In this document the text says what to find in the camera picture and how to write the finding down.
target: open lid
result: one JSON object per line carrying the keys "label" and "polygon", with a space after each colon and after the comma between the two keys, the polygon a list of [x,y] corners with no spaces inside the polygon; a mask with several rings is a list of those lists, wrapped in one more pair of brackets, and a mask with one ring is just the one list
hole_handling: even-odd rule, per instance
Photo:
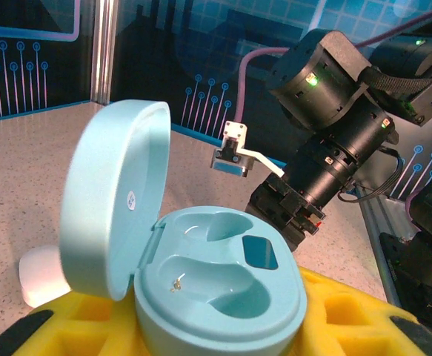
{"label": "open lid", "polygon": [[126,295],[159,217],[169,154],[165,102],[116,102],[89,122],[62,200],[59,248],[72,289]]}

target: yellow foam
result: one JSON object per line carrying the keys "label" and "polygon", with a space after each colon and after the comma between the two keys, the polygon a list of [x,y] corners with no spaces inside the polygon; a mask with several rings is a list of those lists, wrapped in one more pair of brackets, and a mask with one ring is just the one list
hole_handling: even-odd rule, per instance
{"label": "yellow foam", "polygon": [[[406,311],[301,268],[308,310],[287,356],[424,356],[390,321]],[[149,356],[133,293],[118,303],[71,292],[35,309],[54,315],[16,356]]]}

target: table surface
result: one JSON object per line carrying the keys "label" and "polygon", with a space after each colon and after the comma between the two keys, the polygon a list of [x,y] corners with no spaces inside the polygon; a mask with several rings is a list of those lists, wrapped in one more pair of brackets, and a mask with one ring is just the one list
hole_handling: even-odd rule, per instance
{"label": "table surface", "polygon": [[[19,259],[34,247],[57,245],[67,168],[99,108],[87,103],[0,121],[0,333],[31,310],[21,295]],[[247,178],[215,171],[209,168],[213,149],[171,134],[162,216],[195,205],[245,210],[268,169],[256,163]],[[297,263],[384,300],[359,206],[334,198],[324,212],[318,234],[294,253]]]}

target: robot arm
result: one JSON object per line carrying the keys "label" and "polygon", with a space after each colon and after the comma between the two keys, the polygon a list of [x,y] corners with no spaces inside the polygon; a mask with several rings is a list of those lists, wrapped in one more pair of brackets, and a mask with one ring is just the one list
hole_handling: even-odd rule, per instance
{"label": "robot arm", "polygon": [[[243,140],[225,130],[212,167],[236,166],[242,176],[255,158],[269,167],[273,173],[252,193],[247,212],[275,226],[292,250],[305,231],[318,231],[324,206],[352,189],[353,175],[367,159],[377,150],[386,152],[384,142],[398,142],[391,114],[419,126],[432,118],[432,36],[425,31],[432,29],[381,43],[370,62],[342,33],[317,29],[284,54],[269,72],[266,88],[288,119],[313,136],[283,171],[244,149],[244,125]],[[231,125],[239,124],[229,122],[226,128]],[[399,156],[397,161],[396,172],[402,170]]]}

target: green led light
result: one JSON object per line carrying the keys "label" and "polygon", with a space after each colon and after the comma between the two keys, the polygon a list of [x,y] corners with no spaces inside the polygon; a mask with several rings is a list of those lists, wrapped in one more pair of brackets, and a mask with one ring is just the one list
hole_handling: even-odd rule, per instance
{"label": "green led light", "polygon": [[318,77],[314,73],[309,73],[306,77],[306,81],[309,85],[315,86],[318,84]]}

